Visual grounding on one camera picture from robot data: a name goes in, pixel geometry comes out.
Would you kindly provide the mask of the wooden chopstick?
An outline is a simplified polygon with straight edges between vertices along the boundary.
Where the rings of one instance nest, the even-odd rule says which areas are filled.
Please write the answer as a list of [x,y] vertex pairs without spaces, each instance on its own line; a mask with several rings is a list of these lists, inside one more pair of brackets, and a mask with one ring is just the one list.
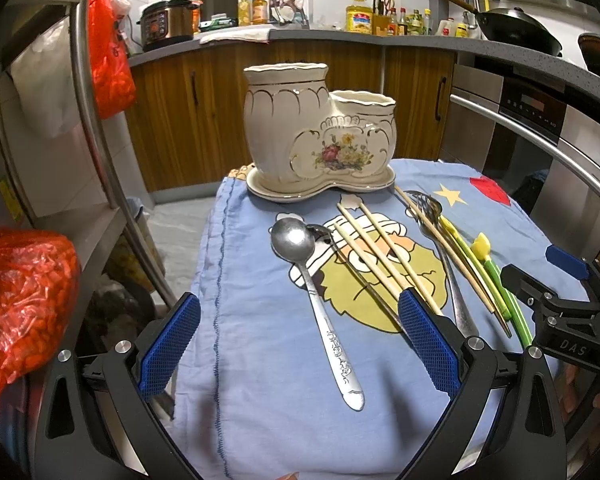
[[358,236],[354,237],[349,234],[340,224],[336,226],[336,231],[358,255],[358,258],[370,269],[370,272],[375,275],[375,278],[380,281],[380,284],[388,290],[389,294],[395,300],[398,300],[400,293],[406,289],[408,281],[388,259],[386,254],[380,250],[379,246],[360,226],[352,214],[340,204],[337,205],[337,208]]
[[496,318],[498,320],[498,324],[500,324],[501,329],[504,330],[505,335],[508,338],[510,338],[512,336],[512,331],[508,327],[507,322],[502,319],[501,315],[496,313],[494,302],[486,294],[484,287],[478,283],[477,279],[475,278],[475,274],[473,274],[471,272],[471,270],[468,269],[468,265],[466,264],[466,262],[462,258],[460,258],[457,251],[452,248],[452,246],[445,239],[444,235],[441,233],[439,228],[436,228],[429,221],[429,219],[426,217],[426,214],[424,214],[420,210],[419,206],[417,206],[406,195],[406,193],[402,190],[402,188],[400,188],[400,186],[395,185],[394,189],[398,193],[399,197],[402,198],[402,200],[404,200],[404,203],[407,204],[408,208],[410,208],[411,211],[413,211],[413,214],[418,219],[418,222],[422,222],[428,229],[430,229],[431,232],[434,233],[434,236],[440,242],[440,244],[443,246],[444,251],[448,255],[449,262],[452,264],[454,271],[459,270],[460,274],[462,274],[464,276],[464,278],[466,278],[466,281],[468,281],[471,288],[478,295],[479,299],[482,301],[482,303],[486,307],[486,310],[488,310],[488,312],[491,313],[494,316],[494,318]]
[[373,223],[373,226],[376,228],[381,237],[385,240],[387,245],[390,247],[391,251],[396,255],[396,258],[399,259],[400,263],[406,270],[407,274],[412,279],[415,288],[419,291],[420,296],[425,299],[426,303],[430,307],[431,310],[434,311],[436,315],[442,315],[442,311],[438,304],[434,301],[434,297],[431,296],[428,289],[424,285],[424,282],[420,279],[420,277],[416,274],[414,269],[411,266],[411,263],[404,257],[406,251],[402,249],[399,245],[397,245],[390,235],[386,232],[386,230],[382,227],[382,225],[376,220],[373,213],[366,207],[364,203],[360,203],[360,209],[364,212],[367,218],[370,219],[370,222]]
[[350,247],[352,252],[358,256],[358,260],[366,265],[366,268],[376,278],[376,280],[384,286],[384,289],[391,295],[394,300],[398,300],[402,289],[400,282],[394,279],[394,275],[387,268],[389,260],[380,251],[377,244],[367,235],[363,229],[354,229],[358,233],[357,237],[353,237],[340,224],[334,225],[335,231]]

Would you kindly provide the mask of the yellow green tulip utensil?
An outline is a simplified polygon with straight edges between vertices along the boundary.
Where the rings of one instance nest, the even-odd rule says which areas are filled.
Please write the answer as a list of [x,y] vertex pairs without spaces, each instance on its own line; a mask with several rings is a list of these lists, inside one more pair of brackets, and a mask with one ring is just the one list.
[[528,348],[532,344],[532,333],[526,318],[522,314],[521,307],[516,297],[503,285],[501,269],[491,257],[491,242],[486,234],[480,232],[470,245],[471,252],[481,263],[484,272],[490,278],[500,297],[498,312],[503,315],[507,322],[513,324],[516,335],[522,348]]
[[486,273],[486,269],[483,267],[483,264],[478,260],[478,258],[474,255],[474,253],[469,248],[468,243],[464,240],[464,237],[460,235],[460,231],[454,226],[454,224],[445,218],[445,216],[439,217],[440,226],[449,234],[450,237],[454,240],[457,246],[464,252],[466,258],[471,262],[480,276],[480,280],[483,282],[483,285],[486,286],[486,289],[489,291],[491,298],[494,302],[495,309],[498,310],[498,313],[501,315],[504,321],[510,321],[512,319],[512,315],[509,312],[509,308],[506,306],[506,303],[498,291],[498,288],[495,286],[494,281],[491,280],[490,276]]

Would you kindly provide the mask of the silver fork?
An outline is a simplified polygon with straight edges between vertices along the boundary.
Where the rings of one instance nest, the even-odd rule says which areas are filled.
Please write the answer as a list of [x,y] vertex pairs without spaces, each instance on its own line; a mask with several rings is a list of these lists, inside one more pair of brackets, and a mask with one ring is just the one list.
[[462,292],[460,291],[460,285],[457,283],[454,269],[452,264],[449,262],[448,255],[444,251],[443,246],[434,236],[434,233],[431,232],[430,229],[428,229],[422,222],[419,222],[419,226],[426,237],[430,238],[430,240],[434,242],[438,250],[439,258],[442,262],[442,266],[446,275],[446,280],[449,282],[449,291],[451,294],[451,302],[456,327],[465,338],[478,336],[478,327],[472,319]]

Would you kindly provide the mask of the large silver spoon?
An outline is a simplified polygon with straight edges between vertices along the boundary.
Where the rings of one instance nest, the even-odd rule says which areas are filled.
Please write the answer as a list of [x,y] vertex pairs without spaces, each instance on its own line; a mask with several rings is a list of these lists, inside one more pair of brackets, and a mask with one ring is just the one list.
[[330,322],[322,298],[318,294],[306,266],[309,258],[314,253],[314,237],[306,225],[296,218],[276,220],[270,235],[273,252],[279,258],[292,263],[299,270],[303,283],[306,285],[306,292],[309,295],[326,358],[343,402],[353,411],[362,411],[365,405],[363,389],[334,330],[334,326]]

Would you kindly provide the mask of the gold fork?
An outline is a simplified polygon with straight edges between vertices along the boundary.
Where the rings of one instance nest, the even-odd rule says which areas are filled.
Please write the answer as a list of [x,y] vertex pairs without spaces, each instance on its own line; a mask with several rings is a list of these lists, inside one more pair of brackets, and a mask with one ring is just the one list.
[[420,210],[426,214],[429,221],[437,228],[439,226],[439,218],[442,214],[441,204],[430,195],[419,191],[408,190],[406,191],[406,195],[419,206]]

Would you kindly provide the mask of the blue cartoon cloth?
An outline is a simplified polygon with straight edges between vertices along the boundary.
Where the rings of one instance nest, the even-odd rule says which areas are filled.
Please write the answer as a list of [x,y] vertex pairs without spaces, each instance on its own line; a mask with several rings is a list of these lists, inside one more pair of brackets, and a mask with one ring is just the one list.
[[207,479],[392,479],[440,418],[448,397],[383,310],[328,243],[308,269],[364,391],[362,411],[342,400],[328,365],[300,272],[273,252],[276,220],[294,217],[332,232],[343,255],[393,311],[396,303],[335,231],[357,237],[352,214],[382,252],[390,247],[373,213],[431,296],[452,307],[437,249],[391,190],[362,195],[328,190],[274,204],[227,176],[200,245],[192,291],[201,321],[178,367],[174,442]]

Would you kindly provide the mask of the red plastic bag lower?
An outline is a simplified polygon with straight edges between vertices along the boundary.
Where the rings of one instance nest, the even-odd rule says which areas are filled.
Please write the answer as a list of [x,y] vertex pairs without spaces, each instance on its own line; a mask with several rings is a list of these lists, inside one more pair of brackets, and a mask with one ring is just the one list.
[[0,395],[54,356],[78,300],[81,272],[65,235],[0,229]]

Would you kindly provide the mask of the cream ceramic holder saucer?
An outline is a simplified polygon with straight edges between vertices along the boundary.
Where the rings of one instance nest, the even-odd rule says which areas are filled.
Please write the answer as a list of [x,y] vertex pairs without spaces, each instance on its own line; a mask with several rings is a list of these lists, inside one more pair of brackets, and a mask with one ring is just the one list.
[[396,172],[388,166],[379,177],[377,182],[369,184],[338,183],[336,181],[325,182],[314,185],[307,191],[298,192],[276,192],[271,191],[263,185],[259,170],[251,168],[246,175],[246,185],[250,193],[273,203],[298,203],[320,195],[327,190],[343,190],[351,193],[370,193],[384,190],[396,182]]

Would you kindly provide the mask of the black wok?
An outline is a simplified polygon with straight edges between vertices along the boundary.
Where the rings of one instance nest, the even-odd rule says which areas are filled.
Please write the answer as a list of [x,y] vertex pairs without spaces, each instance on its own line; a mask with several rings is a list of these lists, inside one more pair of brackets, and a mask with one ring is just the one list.
[[521,8],[497,8],[480,12],[464,0],[446,0],[472,14],[483,35],[491,41],[513,44],[551,56],[560,56],[562,44]]

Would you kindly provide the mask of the cream ceramic utensil holder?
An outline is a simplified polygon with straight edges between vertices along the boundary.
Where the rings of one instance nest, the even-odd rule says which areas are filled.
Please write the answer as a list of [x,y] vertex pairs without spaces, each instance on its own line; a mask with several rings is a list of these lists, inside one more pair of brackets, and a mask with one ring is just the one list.
[[381,93],[330,91],[324,63],[244,69],[245,135],[253,167],[276,192],[325,182],[369,184],[396,149],[396,101]]

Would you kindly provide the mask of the red plastic bag hanging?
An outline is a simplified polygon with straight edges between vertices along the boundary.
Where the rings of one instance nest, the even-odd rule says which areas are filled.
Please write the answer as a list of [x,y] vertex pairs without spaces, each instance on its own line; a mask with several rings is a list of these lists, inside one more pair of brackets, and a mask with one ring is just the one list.
[[125,41],[120,32],[120,21],[129,10],[129,0],[88,0],[88,50],[100,119],[123,112],[136,99]]

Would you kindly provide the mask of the wooden knife block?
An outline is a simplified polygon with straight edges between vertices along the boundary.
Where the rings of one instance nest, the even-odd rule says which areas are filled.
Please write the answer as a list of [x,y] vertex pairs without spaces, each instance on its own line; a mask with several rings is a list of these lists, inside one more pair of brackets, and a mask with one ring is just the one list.
[[379,37],[389,35],[391,18],[389,15],[374,13],[372,17],[372,34]]

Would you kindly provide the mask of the yellow cooking oil bottle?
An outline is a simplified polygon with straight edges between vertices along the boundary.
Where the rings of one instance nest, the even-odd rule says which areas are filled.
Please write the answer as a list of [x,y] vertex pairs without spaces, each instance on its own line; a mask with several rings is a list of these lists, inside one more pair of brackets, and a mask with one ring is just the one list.
[[346,10],[346,31],[354,34],[373,33],[373,10],[369,6],[351,4]]

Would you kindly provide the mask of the electric pressure cooker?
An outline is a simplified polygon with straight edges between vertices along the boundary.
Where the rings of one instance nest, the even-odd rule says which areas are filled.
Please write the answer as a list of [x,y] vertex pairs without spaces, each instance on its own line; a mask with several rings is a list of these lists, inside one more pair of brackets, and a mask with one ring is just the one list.
[[195,0],[159,0],[140,14],[140,40],[144,52],[194,38],[200,3]]

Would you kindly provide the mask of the white dish towel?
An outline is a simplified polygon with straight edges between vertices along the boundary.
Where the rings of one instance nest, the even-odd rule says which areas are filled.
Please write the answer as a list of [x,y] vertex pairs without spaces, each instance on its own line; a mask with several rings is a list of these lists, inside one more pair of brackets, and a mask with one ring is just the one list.
[[274,26],[249,25],[223,28],[212,30],[212,32],[202,32],[198,38],[199,44],[212,44],[219,41],[238,41],[238,42],[256,42],[257,44],[267,44]]

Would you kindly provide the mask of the metal shelf rack pole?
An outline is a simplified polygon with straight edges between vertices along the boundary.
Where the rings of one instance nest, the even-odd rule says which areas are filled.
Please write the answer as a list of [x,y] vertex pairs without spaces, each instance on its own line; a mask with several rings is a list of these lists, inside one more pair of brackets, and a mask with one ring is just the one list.
[[158,264],[151,255],[132,215],[116,168],[114,168],[102,120],[98,116],[90,50],[88,50],[87,11],[88,0],[78,0],[70,11],[69,26],[73,87],[76,92],[76,104],[78,104],[83,133],[108,204],[111,208],[120,211],[125,218],[125,238],[130,243],[136,258],[163,303],[168,308],[173,308],[176,297],[164,276],[159,272]]

